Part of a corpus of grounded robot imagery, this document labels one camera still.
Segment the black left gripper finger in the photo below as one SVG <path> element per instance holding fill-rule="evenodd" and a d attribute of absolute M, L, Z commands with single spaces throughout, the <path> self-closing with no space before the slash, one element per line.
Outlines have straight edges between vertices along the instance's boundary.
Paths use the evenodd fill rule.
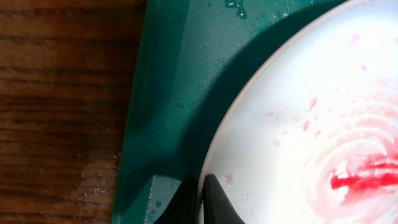
<path fill-rule="evenodd" d="M 204 224 L 244 224 L 225 194 L 216 175 L 205 177 L 202 190 Z"/>

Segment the light blue plate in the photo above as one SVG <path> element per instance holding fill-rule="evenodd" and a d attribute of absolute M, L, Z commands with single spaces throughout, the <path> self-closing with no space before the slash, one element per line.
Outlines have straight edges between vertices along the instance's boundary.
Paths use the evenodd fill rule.
<path fill-rule="evenodd" d="M 254 74 L 213 174 L 245 223 L 397 222 L 397 1 L 346 1 Z"/>

